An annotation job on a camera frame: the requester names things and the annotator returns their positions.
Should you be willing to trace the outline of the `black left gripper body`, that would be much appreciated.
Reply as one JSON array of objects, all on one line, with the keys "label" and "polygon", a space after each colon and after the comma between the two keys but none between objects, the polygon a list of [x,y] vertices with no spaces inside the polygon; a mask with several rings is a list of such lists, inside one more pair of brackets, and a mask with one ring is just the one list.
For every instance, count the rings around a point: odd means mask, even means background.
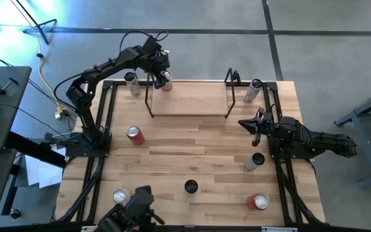
[{"label": "black left gripper body", "polygon": [[170,67],[169,51],[157,51],[147,54],[147,60],[150,62],[150,65],[146,73],[155,77],[161,76],[162,72]]}]

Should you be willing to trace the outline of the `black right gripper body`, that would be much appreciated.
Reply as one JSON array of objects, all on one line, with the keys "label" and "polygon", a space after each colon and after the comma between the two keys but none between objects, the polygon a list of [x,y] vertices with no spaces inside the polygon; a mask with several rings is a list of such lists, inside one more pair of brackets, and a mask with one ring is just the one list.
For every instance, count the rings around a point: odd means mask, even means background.
[{"label": "black right gripper body", "polygon": [[252,146],[259,145],[261,135],[268,135],[271,132],[272,124],[272,113],[265,113],[263,108],[259,108],[254,118],[255,129]]}]

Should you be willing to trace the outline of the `pink strawberry drink can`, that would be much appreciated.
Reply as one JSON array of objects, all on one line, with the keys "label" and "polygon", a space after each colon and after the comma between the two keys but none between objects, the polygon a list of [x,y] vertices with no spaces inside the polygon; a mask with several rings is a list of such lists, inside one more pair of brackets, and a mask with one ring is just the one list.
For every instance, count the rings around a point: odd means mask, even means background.
[{"label": "pink strawberry drink can", "polygon": [[165,92],[171,91],[171,89],[173,87],[173,80],[172,80],[172,76],[171,76],[170,72],[167,71],[167,70],[164,70],[164,71],[161,71],[160,74],[162,76],[162,81],[163,81],[163,84],[164,84],[161,87],[161,90],[165,91]]}]

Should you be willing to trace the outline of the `tall Celsius can red print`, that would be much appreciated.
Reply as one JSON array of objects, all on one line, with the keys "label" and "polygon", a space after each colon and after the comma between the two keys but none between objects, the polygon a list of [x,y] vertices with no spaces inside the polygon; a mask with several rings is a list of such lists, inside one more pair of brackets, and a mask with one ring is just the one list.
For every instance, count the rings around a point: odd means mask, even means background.
[{"label": "tall Celsius can red print", "polygon": [[247,88],[243,101],[246,103],[252,102],[262,89],[263,83],[259,79],[253,79]]}]

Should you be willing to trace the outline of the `tall white black-top can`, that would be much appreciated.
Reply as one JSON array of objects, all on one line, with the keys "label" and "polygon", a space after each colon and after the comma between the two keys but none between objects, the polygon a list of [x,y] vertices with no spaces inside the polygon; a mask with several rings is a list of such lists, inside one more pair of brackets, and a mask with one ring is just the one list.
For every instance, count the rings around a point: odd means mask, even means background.
[{"label": "tall white black-top can", "polygon": [[140,96],[141,91],[136,73],[127,72],[124,76],[124,80],[132,96],[134,97]]},{"label": "tall white black-top can", "polygon": [[245,171],[254,171],[255,169],[262,166],[265,162],[265,157],[262,153],[254,153],[243,163],[243,169]]}]

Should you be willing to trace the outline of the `Celsius Arctic Vibe can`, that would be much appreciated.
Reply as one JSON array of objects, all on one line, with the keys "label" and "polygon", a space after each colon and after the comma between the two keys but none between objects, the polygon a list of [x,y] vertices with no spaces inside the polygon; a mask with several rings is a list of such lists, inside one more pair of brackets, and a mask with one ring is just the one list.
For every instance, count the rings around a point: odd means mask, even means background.
[{"label": "Celsius Arctic Vibe can", "polygon": [[188,197],[195,195],[196,192],[198,191],[197,181],[193,179],[187,180],[184,184],[184,190],[185,190],[185,194]]}]

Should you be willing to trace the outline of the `red Coca-Cola can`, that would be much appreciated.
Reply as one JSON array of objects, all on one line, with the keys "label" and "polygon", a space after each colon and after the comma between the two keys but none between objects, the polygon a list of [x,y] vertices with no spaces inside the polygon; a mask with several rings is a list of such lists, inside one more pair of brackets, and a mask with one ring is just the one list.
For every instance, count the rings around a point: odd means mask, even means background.
[{"label": "red Coca-Cola can", "polygon": [[130,126],[126,132],[128,139],[136,146],[145,143],[145,138],[140,128],[137,126]]},{"label": "red Coca-Cola can", "polygon": [[247,197],[246,205],[251,210],[265,210],[269,205],[269,201],[265,195],[257,193]]}]

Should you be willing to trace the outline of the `silver aluminium bar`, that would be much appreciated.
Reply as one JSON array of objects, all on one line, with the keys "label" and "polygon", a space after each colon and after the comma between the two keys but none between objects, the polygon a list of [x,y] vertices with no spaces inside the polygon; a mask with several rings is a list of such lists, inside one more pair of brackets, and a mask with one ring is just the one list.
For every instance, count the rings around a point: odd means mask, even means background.
[{"label": "silver aluminium bar", "polygon": [[295,227],[262,226],[261,232],[298,232],[298,229]]}]

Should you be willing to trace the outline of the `white yellow power plug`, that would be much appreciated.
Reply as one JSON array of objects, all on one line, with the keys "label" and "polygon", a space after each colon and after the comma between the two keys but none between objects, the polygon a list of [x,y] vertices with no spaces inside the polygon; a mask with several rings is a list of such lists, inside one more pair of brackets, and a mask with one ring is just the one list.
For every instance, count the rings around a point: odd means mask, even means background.
[{"label": "white yellow power plug", "polygon": [[66,108],[57,108],[57,111],[55,112],[55,118],[57,120],[61,120],[63,117],[69,117],[70,114],[68,113],[68,110]]}]

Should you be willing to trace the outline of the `pale can silver top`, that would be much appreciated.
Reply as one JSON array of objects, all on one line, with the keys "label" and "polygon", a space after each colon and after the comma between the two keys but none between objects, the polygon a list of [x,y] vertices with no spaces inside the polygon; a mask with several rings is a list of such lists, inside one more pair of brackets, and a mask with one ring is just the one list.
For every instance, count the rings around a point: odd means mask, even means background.
[{"label": "pale can silver top", "polygon": [[130,190],[126,188],[119,188],[113,193],[113,201],[116,204],[122,204],[125,206],[129,202],[131,196],[132,193]]}]

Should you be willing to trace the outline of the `black tripod stand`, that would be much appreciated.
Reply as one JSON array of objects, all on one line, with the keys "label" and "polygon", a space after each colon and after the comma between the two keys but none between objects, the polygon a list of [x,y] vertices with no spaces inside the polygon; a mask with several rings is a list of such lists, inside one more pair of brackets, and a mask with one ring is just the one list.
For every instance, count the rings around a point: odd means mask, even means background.
[{"label": "black tripod stand", "polygon": [[17,11],[22,15],[25,21],[28,23],[28,28],[23,29],[23,32],[31,32],[33,31],[36,36],[40,36],[41,39],[44,41],[46,45],[50,44],[50,40],[48,39],[47,33],[53,32],[55,29],[58,20],[57,19],[50,19],[48,21],[44,21],[42,23],[38,23],[31,13],[25,8],[25,6],[20,2],[20,0],[10,0],[11,3],[15,6]]}]

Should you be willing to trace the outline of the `black support beam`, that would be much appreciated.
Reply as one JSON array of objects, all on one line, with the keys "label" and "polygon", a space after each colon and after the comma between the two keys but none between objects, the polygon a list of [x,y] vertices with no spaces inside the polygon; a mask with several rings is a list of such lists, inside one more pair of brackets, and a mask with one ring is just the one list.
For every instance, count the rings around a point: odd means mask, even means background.
[{"label": "black support beam", "polygon": [[9,132],[6,138],[5,147],[15,149],[21,153],[59,168],[64,168],[66,166],[66,161],[63,155],[12,131]]}]

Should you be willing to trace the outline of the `white paper sheets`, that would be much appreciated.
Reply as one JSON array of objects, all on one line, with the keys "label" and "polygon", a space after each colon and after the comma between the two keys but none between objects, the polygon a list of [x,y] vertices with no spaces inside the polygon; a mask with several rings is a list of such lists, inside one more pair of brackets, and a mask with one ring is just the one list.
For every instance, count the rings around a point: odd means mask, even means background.
[{"label": "white paper sheets", "polygon": [[60,184],[64,168],[25,156],[28,185],[38,184],[39,188]]}]

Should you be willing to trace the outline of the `wooden shelf black metal frame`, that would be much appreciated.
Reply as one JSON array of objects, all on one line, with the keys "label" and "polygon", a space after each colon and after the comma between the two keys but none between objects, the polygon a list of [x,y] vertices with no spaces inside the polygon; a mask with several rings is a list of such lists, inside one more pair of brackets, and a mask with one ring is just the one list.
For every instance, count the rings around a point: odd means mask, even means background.
[{"label": "wooden shelf black metal frame", "polygon": [[145,104],[155,116],[223,116],[228,118],[235,103],[234,88],[241,85],[240,74],[229,68],[224,80],[175,80],[171,91],[152,87],[146,80]]}]

